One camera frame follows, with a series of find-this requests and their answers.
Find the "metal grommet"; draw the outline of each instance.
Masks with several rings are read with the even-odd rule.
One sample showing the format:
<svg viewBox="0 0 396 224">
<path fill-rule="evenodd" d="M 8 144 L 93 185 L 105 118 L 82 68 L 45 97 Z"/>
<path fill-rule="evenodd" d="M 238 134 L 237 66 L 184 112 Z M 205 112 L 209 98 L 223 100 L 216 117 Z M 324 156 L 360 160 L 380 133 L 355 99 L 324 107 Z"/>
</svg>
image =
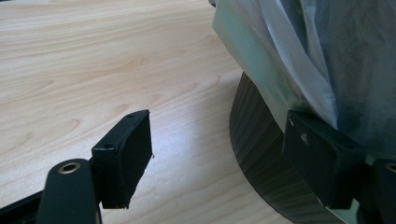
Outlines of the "metal grommet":
<svg viewBox="0 0 396 224">
<path fill-rule="evenodd" d="M 387 167 L 388 170 L 396 174 L 396 163 L 388 163 L 385 165 L 385 167 Z"/>
<path fill-rule="evenodd" d="M 67 175 L 75 172 L 81 165 L 78 162 L 70 162 L 59 168 L 58 173 L 62 175 Z"/>
</svg>

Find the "wooden table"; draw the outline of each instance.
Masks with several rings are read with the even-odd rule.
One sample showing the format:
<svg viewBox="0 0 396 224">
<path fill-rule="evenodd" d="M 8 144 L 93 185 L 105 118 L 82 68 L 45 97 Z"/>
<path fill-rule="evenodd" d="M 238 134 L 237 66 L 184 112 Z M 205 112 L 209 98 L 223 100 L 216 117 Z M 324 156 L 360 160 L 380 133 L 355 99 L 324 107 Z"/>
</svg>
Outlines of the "wooden table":
<svg viewBox="0 0 396 224">
<path fill-rule="evenodd" d="M 0 207 L 43 189 L 125 114 L 151 111 L 155 158 L 105 223 L 289 223 L 230 143 L 242 73 L 206 0 L 0 3 Z"/>
</svg>

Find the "translucent plastic sheet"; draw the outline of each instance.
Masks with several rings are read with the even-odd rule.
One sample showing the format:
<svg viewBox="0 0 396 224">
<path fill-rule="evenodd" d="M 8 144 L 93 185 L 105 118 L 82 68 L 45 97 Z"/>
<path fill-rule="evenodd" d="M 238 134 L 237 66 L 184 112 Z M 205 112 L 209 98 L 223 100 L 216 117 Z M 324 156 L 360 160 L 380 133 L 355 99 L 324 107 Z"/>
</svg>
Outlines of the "translucent plastic sheet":
<svg viewBox="0 0 396 224">
<path fill-rule="evenodd" d="M 218 0 L 213 27 L 281 129 L 312 112 L 396 160 L 396 1 Z"/>
</svg>

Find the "dark curved plastic base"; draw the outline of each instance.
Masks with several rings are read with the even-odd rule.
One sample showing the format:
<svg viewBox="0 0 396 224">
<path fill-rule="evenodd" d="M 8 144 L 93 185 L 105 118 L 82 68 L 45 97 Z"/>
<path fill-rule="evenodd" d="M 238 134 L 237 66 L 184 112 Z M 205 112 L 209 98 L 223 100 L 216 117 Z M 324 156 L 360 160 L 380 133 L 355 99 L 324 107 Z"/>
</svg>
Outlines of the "dark curved plastic base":
<svg viewBox="0 0 396 224">
<path fill-rule="evenodd" d="M 230 135 L 247 180 L 278 213 L 294 223 L 342 223 L 282 155 L 284 134 L 245 73 L 233 102 Z"/>
</svg>

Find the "black plastic bracket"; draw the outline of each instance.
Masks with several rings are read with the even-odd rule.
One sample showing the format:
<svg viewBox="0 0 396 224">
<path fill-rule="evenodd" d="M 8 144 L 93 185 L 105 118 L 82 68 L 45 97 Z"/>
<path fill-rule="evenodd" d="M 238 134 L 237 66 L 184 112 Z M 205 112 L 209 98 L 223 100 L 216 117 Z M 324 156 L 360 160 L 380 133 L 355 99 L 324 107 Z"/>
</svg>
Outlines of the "black plastic bracket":
<svg viewBox="0 0 396 224">
<path fill-rule="evenodd" d="M 289 111 L 283 154 L 331 209 L 360 203 L 359 223 L 396 223 L 396 162 L 369 166 L 367 150 L 314 116 Z"/>
<path fill-rule="evenodd" d="M 89 161 L 57 164 L 43 191 L 0 209 L 0 223 L 102 223 L 98 204 L 128 208 L 151 156 L 149 111 L 129 114 L 93 147 Z"/>
</svg>

